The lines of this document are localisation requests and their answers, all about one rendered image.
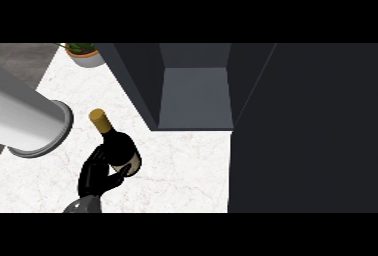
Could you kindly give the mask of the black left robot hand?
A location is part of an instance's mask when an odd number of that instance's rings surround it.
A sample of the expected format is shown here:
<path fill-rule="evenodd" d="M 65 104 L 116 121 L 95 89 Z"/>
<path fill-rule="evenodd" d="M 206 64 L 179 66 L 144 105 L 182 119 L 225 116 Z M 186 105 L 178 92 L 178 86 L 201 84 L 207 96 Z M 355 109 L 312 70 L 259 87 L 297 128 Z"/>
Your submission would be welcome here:
<path fill-rule="evenodd" d="M 104 147 L 98 146 L 85 161 L 79 178 L 79 196 L 101 197 L 105 192 L 117 188 L 123 182 L 132 165 L 127 164 L 121 170 L 110 174 L 110 165 L 105 158 Z"/>

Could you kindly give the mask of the dark wine bottle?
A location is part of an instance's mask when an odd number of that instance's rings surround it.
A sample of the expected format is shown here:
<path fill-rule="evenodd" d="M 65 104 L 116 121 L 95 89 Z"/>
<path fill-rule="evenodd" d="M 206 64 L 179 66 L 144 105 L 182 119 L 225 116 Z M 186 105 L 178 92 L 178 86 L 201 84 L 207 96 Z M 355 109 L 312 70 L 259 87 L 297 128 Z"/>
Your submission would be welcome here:
<path fill-rule="evenodd" d="M 142 157 L 132 137 L 116 130 L 102 109 L 95 109 L 90 112 L 89 119 L 104 138 L 104 151 L 108 163 L 116 171 L 130 166 L 124 176 L 132 177 L 142 167 Z"/>

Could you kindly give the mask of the dark grey open cabinet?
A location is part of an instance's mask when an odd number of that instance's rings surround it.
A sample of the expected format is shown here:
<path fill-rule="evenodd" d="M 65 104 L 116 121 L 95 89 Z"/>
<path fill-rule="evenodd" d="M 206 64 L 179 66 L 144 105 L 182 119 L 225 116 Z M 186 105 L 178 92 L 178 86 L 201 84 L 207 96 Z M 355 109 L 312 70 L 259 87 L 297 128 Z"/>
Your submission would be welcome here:
<path fill-rule="evenodd" d="M 272 43 L 99 43 L 99 53 L 154 131 L 231 131 Z"/>

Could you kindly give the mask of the dark grey cabinet door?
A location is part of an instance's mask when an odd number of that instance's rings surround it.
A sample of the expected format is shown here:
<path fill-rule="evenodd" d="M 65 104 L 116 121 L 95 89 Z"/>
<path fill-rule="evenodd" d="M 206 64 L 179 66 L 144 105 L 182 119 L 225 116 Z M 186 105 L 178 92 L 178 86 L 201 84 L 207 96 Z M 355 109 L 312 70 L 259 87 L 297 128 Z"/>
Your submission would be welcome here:
<path fill-rule="evenodd" d="M 229 211 L 378 212 L 378 44 L 279 44 L 232 133 Z"/>

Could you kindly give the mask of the green plant in white pot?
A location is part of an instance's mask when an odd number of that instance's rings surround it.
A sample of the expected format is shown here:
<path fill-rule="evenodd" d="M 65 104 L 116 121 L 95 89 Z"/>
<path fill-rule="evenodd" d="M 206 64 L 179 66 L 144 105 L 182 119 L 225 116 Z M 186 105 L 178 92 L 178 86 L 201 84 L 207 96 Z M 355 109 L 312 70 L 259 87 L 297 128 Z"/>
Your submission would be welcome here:
<path fill-rule="evenodd" d="M 93 43 L 58 43 L 58 46 L 65 49 L 70 58 L 80 67 L 95 68 L 105 64 Z"/>

